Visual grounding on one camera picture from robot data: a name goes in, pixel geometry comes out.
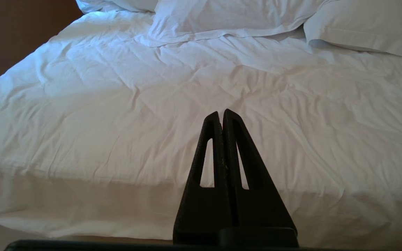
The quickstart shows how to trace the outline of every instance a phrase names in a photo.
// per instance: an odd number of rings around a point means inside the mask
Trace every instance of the white pillow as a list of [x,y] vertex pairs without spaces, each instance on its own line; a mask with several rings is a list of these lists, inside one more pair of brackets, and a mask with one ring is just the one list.
[[330,1],[303,29],[308,43],[321,39],[359,51],[402,56],[402,0]]
[[158,0],[76,0],[80,10],[84,13],[93,11],[120,11],[135,12],[155,11]]
[[129,11],[155,11],[158,0],[111,0],[120,7]]
[[93,11],[119,11],[124,8],[119,7],[117,4],[111,1],[105,0],[75,0],[80,10],[83,13],[90,13]]
[[150,46],[295,30],[328,0],[159,0]]

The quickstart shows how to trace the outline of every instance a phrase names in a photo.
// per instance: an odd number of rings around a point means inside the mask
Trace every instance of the wrinkled sheet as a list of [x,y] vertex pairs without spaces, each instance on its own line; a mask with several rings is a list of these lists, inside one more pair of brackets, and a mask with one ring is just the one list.
[[151,23],[87,14],[0,76],[0,224],[171,239],[203,119],[229,108],[301,246],[402,250],[402,57],[302,30],[149,48]]

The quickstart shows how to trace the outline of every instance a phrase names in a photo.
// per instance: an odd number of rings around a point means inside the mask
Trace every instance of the pillow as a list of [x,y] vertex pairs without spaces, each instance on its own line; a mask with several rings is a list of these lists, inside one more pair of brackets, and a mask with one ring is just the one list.
[[303,29],[308,43],[321,39],[359,51],[402,56],[402,0],[330,1]]
[[146,12],[155,11],[158,0],[111,0],[120,7],[129,11]]
[[80,10],[84,13],[93,11],[120,11],[135,12],[155,11],[158,0],[76,0]]
[[230,34],[269,36],[295,30],[327,0],[160,0],[148,39],[160,46]]
[[117,4],[111,1],[105,0],[75,0],[80,10],[83,13],[90,13],[93,11],[119,11],[123,10],[123,8],[119,7]]

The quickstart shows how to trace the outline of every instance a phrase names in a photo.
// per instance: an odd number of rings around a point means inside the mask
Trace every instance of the floor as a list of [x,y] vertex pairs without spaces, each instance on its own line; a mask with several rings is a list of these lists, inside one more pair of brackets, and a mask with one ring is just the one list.
[[[5,247],[14,241],[21,239],[47,239],[38,235],[31,235],[25,232],[12,230],[6,227],[0,226],[0,251],[3,251]],[[171,244],[171,241],[163,240],[143,240],[132,238],[108,238],[98,236],[70,236],[58,238],[59,240],[70,241],[93,241],[93,242],[108,242],[108,243],[143,243],[143,244]]]

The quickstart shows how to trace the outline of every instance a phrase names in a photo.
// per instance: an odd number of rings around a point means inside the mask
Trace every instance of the bed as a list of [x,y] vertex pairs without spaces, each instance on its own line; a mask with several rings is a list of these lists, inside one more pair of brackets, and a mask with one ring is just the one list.
[[229,108],[301,246],[402,250],[402,57],[302,27],[150,46],[153,16],[88,13],[0,76],[1,225],[171,239],[203,119]]

